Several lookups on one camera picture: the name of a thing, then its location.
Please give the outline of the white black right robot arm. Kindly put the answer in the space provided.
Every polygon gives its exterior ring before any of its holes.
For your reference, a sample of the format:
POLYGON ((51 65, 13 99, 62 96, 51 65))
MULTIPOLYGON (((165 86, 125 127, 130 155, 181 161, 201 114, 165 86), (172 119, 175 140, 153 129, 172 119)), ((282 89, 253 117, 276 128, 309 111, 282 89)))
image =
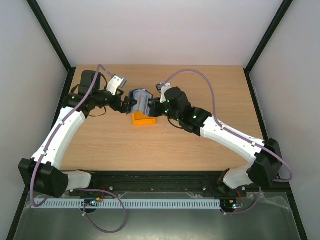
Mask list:
POLYGON ((216 188, 222 195, 229 196, 238 188, 251 184, 261 188, 272 186, 283 165, 276 140, 264 141, 225 125, 210 112, 192 106, 179 87, 160 83, 156 88, 161 96, 150 101, 151 117, 166 116, 178 122, 177 128, 215 141, 247 161, 244 166, 226 169, 219 177, 216 188))

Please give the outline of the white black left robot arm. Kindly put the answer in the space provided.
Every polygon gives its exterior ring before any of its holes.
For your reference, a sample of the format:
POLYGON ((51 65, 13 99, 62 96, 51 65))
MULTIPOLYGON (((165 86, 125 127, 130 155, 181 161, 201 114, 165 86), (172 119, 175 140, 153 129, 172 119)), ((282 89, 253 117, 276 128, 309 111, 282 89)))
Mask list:
POLYGON ((102 78, 104 75, 98 71, 82 72, 80 84, 64 98, 58 119, 43 144, 31 159, 20 161, 18 169, 31 192, 59 198, 66 191, 90 185, 92 175, 89 172, 60 170, 72 138, 95 108, 110 107, 123 114, 137 103, 131 97, 123 96, 126 79, 112 74, 111 80, 101 88, 102 78))

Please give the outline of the black right frame post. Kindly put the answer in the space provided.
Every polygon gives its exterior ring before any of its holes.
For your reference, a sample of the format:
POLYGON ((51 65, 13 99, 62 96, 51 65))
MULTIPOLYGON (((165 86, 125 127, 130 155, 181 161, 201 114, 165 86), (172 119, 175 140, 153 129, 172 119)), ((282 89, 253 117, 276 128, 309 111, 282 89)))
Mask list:
POLYGON ((255 49, 252 57, 250 58, 247 66, 244 69, 244 72, 246 74, 250 74, 250 72, 253 70, 254 66, 256 65, 257 61, 259 60, 260 56, 262 55, 263 51, 265 50, 266 46, 268 45, 269 41, 271 40, 273 34, 277 30, 279 24, 286 15, 292 3, 293 0, 283 0, 280 4, 277 12, 272 18, 272 21, 270 22, 267 30, 265 31, 262 39, 260 40, 257 48, 255 49))

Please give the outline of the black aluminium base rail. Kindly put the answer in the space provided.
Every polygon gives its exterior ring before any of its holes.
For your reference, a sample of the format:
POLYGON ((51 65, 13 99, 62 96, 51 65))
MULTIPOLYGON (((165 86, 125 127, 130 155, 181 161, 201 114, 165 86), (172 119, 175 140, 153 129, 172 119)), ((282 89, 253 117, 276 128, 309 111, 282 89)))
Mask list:
POLYGON ((221 171, 89 171, 88 188, 120 194, 125 192, 187 192, 204 197, 245 197, 246 187, 227 189, 221 171))

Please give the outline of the blue card holder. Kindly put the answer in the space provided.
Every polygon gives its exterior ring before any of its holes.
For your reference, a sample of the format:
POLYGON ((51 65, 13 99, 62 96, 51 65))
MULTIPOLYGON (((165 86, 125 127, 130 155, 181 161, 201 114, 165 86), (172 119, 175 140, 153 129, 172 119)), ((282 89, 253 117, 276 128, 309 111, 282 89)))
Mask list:
POLYGON ((144 88, 134 89, 129 92, 129 97, 136 100, 136 104, 131 108, 130 113, 140 112, 145 116, 150 115, 150 103, 154 95, 144 88))

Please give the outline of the black left frame post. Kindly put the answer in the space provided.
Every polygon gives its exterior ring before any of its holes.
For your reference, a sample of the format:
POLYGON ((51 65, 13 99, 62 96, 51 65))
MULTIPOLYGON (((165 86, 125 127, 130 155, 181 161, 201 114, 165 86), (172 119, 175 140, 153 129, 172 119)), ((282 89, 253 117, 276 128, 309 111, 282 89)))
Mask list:
POLYGON ((69 73, 73 70, 66 54, 63 51, 54 31, 52 30, 45 14, 43 13, 39 3, 37 0, 26 0, 30 9, 32 10, 34 16, 36 17, 38 23, 40 24, 43 32, 45 33, 47 39, 49 40, 50 44, 52 45, 55 53, 57 54, 59 60, 61 61, 65 70, 69 73))

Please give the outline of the yellow plastic bin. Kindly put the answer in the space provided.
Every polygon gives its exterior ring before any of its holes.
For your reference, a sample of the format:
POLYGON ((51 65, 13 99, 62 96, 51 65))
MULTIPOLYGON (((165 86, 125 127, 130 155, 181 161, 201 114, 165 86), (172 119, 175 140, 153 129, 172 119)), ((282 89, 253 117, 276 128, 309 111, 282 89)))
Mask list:
POLYGON ((155 117, 149 117, 140 111, 132 114, 132 122, 134 126, 155 125, 157 123, 155 117))

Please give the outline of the black frame post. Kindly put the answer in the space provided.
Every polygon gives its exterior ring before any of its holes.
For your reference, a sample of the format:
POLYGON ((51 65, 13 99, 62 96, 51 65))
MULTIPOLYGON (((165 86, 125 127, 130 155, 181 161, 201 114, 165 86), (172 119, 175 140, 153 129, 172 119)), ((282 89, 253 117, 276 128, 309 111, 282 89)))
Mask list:
POLYGON ((270 22, 267 30, 265 31, 262 39, 260 40, 257 48, 255 49, 252 57, 250 58, 247 66, 244 69, 244 72, 246 74, 250 74, 250 72, 253 70, 254 66, 256 65, 257 61, 259 60, 260 56, 262 55, 263 51, 265 50, 266 46, 268 45, 269 41, 271 40, 273 34, 277 30, 279 24, 286 15, 292 3, 293 0, 283 0, 280 4, 277 12, 272 18, 272 21, 270 22))
POLYGON ((52 45, 55 53, 57 54, 59 60, 61 61, 65 70, 69 73, 73 70, 66 54, 63 51, 54 31, 52 30, 45 14, 43 13, 39 3, 37 0, 26 0, 30 9, 32 10, 34 16, 36 17, 38 23, 40 24, 43 32, 45 33, 47 39, 49 40, 50 44, 52 45))

